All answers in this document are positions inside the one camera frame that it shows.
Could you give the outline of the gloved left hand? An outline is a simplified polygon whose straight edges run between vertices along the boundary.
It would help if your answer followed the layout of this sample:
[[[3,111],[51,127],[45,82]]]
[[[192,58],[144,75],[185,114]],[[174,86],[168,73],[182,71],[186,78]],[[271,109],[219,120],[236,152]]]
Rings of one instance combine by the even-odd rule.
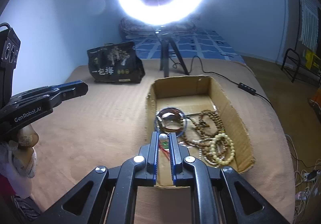
[[[1,175],[11,186],[25,186],[35,176],[38,158],[34,147],[38,141],[39,135],[28,125],[18,131],[16,139],[1,142]]]

